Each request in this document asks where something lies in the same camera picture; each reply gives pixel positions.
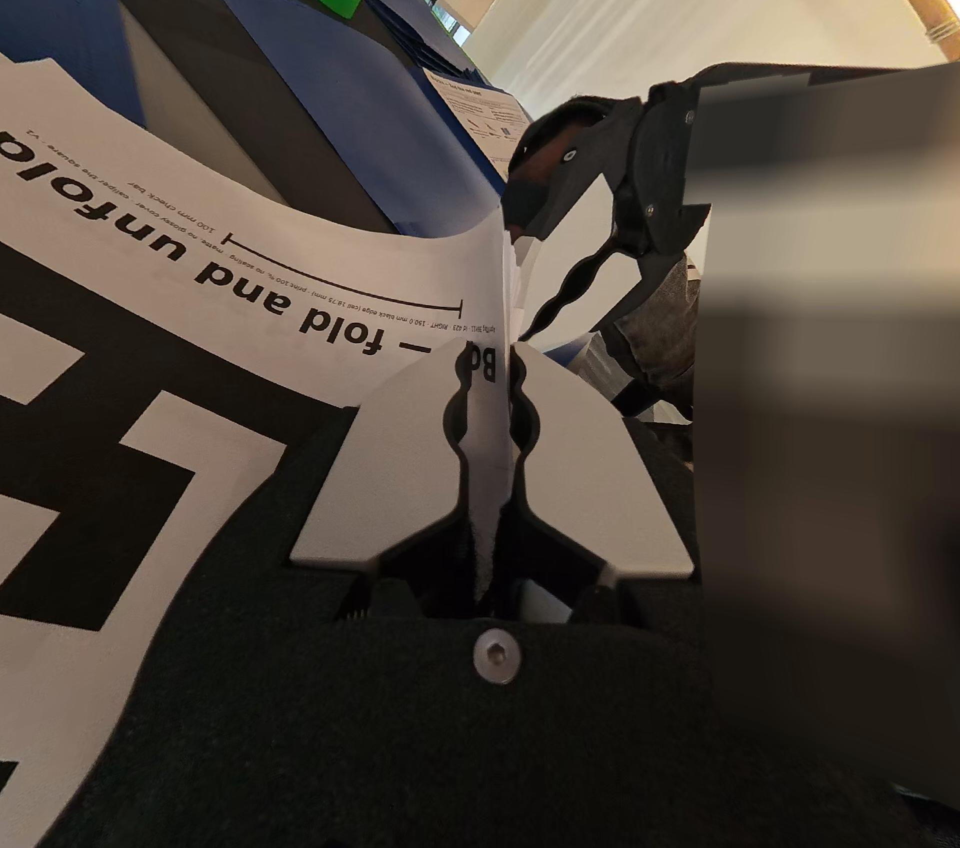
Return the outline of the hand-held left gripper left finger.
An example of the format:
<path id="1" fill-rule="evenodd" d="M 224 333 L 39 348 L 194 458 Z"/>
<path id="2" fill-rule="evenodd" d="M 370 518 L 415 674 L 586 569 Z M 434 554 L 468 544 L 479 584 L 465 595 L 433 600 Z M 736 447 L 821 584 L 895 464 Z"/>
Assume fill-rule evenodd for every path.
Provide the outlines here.
<path id="1" fill-rule="evenodd" d="M 364 399 L 294 543 L 294 564 L 370 569 L 454 511 L 460 461 L 443 417 L 461 389 L 464 347 L 449 341 Z"/>

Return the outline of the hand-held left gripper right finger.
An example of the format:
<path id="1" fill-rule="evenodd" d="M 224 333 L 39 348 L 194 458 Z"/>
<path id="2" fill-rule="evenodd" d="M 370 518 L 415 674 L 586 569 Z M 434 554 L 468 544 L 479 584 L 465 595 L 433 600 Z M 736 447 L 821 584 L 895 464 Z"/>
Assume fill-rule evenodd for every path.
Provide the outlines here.
<path id="1" fill-rule="evenodd" d="M 531 514 L 596 578 L 689 578 L 688 549 L 618 410 L 530 345 L 512 353 L 538 428 L 517 469 Z"/>

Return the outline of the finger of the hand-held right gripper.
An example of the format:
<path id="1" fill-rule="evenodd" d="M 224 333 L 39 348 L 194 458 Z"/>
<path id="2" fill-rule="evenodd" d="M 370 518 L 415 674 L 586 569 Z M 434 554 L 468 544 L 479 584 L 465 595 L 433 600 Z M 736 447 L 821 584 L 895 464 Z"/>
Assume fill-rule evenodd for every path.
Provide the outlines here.
<path id="1" fill-rule="evenodd" d="M 614 194 L 604 177 L 597 177 L 545 241 L 534 240 L 531 275 L 520 332 L 528 330 L 536 313 L 560 288 L 570 268 L 593 255 L 611 234 Z M 638 263 L 613 254 L 586 293 L 568 304 L 556 320 L 531 338 L 532 343 L 566 343 L 587 334 L 642 279 Z"/>

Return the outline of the white printed paper sheet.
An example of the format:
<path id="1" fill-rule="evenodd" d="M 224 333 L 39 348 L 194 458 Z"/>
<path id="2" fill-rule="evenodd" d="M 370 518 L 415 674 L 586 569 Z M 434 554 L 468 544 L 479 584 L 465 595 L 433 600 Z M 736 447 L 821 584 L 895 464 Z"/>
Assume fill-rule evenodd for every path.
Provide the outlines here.
<path id="1" fill-rule="evenodd" d="M 472 598 L 500 249 L 494 216 L 421 240 L 280 206 L 2 63 L 2 846 L 323 841 L 341 600 Z M 451 340 L 454 511 L 370 569 L 294 564 L 364 399 Z"/>

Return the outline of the person's right hand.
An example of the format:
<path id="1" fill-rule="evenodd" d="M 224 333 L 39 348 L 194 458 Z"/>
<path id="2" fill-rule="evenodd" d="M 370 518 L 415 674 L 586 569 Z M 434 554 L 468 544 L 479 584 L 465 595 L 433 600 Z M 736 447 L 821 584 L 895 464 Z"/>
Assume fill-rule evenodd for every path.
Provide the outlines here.
<path id="1" fill-rule="evenodd" d="M 544 146 L 522 163 L 511 178 L 539 186 L 549 186 L 553 175 L 563 165 L 567 152 L 568 148 L 565 144 Z"/>

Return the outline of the white instruction sheet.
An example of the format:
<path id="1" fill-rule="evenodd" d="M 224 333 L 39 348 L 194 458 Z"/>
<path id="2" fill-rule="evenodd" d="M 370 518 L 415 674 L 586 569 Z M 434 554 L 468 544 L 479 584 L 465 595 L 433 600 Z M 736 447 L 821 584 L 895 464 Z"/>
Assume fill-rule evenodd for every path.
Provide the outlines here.
<path id="1" fill-rule="evenodd" d="M 531 119 L 509 93 L 424 70 L 426 80 L 502 180 Z"/>

